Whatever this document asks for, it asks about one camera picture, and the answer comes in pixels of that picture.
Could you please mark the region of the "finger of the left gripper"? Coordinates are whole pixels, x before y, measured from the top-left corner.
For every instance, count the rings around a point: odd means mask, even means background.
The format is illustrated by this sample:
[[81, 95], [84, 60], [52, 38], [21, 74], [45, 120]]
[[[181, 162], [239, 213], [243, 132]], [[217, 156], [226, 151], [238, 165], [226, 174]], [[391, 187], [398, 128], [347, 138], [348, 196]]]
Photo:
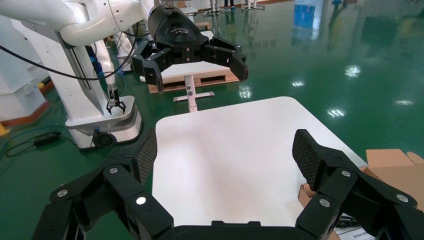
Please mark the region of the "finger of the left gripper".
[[203, 46], [203, 61], [227, 67], [240, 82], [246, 82], [249, 67], [242, 47], [229, 40], [214, 36]]
[[143, 40], [132, 54], [134, 71], [144, 77], [148, 85], [157, 87], [159, 94], [164, 92], [162, 72], [173, 64], [173, 50], [169, 47], [157, 49], [153, 41]]

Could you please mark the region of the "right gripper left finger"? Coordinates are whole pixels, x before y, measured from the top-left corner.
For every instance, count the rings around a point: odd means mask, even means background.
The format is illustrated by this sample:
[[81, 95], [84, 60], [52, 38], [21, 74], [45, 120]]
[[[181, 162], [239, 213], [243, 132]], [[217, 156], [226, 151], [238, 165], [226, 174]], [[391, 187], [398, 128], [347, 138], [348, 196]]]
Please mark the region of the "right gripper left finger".
[[114, 212], [134, 239], [159, 239], [174, 219], [145, 187], [157, 153], [153, 128], [113, 149], [98, 168], [50, 194], [32, 238], [84, 240], [100, 218]]

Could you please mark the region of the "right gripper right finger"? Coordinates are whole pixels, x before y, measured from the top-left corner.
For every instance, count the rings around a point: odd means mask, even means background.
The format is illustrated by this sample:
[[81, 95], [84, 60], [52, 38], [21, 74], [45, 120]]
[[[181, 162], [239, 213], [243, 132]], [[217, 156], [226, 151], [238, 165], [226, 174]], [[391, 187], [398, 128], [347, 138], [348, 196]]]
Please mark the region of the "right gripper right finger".
[[421, 240], [424, 213], [409, 194], [362, 172], [343, 151], [318, 144], [306, 129], [295, 132], [292, 157], [315, 193], [295, 227], [326, 240], [342, 214], [377, 240]]

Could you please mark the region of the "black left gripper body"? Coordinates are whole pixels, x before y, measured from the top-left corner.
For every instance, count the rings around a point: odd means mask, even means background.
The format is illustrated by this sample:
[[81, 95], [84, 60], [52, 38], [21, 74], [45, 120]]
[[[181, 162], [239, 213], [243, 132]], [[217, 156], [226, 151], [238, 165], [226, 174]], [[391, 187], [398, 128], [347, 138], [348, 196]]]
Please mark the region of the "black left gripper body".
[[154, 7], [148, 17], [148, 30], [156, 48], [165, 52], [173, 64], [202, 61], [202, 50], [209, 38], [179, 8]]

